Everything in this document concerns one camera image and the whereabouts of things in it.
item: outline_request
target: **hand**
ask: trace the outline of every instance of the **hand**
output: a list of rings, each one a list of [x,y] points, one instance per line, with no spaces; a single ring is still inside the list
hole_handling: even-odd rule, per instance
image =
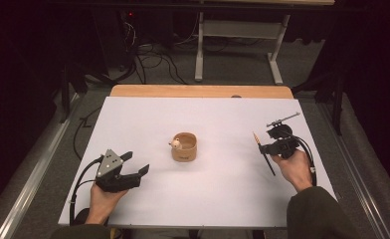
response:
[[[120,192],[104,192],[95,183],[91,188],[91,203],[90,213],[87,217],[86,224],[101,224],[103,225],[114,210],[117,202],[120,200],[127,190]]]
[[[279,166],[283,177],[293,185],[297,192],[312,187],[309,160],[305,152],[296,150],[288,159],[283,159],[278,155],[272,156],[272,159]]]

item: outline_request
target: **person's arm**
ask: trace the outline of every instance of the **person's arm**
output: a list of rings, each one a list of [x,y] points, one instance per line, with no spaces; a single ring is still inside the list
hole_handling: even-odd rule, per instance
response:
[[[360,238],[337,201],[322,187],[312,186],[303,151],[283,159],[272,156],[283,177],[297,192],[288,205],[288,236],[293,238]]]
[[[86,223],[56,230],[51,239],[109,239],[110,232],[104,223],[126,191],[104,192],[95,183],[91,188],[90,212]]]

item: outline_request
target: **white table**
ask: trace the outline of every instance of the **white table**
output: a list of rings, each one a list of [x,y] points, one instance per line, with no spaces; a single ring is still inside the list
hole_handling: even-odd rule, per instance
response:
[[[267,89],[241,87],[241,92],[249,88]],[[190,91],[191,87],[180,89]],[[220,87],[205,89],[208,92]],[[133,151],[133,158],[123,165],[121,173],[136,172],[145,164],[150,164],[150,169],[140,187],[131,189],[120,200],[109,218],[111,226],[286,227],[286,208],[295,191],[273,162],[277,175],[272,175],[259,153],[253,131],[262,144],[272,143],[266,124],[295,112],[301,113],[301,108],[294,99],[109,97],[75,180],[85,166],[108,148],[117,154]],[[318,185],[334,196],[303,115],[288,119],[286,124],[309,144]],[[168,142],[180,131],[197,135],[198,154],[192,162],[177,162],[171,157]],[[90,169],[84,180],[94,178],[96,170],[96,166]],[[87,183],[78,191],[76,213],[89,207],[90,187]],[[59,220],[62,225],[69,224],[69,208],[66,202]]]

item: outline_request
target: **sleeve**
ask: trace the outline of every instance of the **sleeve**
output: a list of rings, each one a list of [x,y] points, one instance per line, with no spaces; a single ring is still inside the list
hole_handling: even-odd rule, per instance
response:
[[[62,227],[57,229],[50,239],[109,239],[109,230],[96,224]]]
[[[292,197],[288,235],[293,238],[360,238],[337,201],[322,187],[310,187]]]

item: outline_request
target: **metal rail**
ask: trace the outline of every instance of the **metal rail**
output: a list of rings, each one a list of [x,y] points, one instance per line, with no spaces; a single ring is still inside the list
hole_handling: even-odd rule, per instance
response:
[[[341,136],[337,134],[334,130],[334,127],[331,124],[331,116],[328,108],[324,104],[316,104],[319,111],[326,118],[326,123],[331,129],[331,134],[337,142],[337,146],[340,149],[340,152],[343,154],[343,164],[346,168],[347,175],[350,177],[353,188],[356,191],[356,194],[359,198],[360,203],[362,204],[363,210],[368,217],[368,220],[375,232],[375,235],[379,239],[390,239],[390,231],[385,225],[384,219],[382,218],[379,209],[369,192],[365,182],[363,181],[360,173],[354,163],[353,158],[351,157],[346,144]]]
[[[53,155],[58,148],[58,145],[68,128],[68,125],[71,121],[72,115],[78,108],[79,103],[82,101],[82,98],[79,98],[78,94],[75,94],[72,98],[72,112],[71,115],[61,123],[56,128],[56,134],[53,136],[52,141],[48,142],[47,150],[39,158],[34,170],[31,172],[25,186],[23,187],[21,193],[16,199],[15,204],[10,210],[8,216],[0,227],[0,239],[10,239],[14,235],[16,229],[27,213],[28,208],[31,205],[31,202],[34,199],[34,196],[37,193],[37,190],[43,181],[44,175],[46,174],[47,169],[49,168],[50,162],[52,161]]]

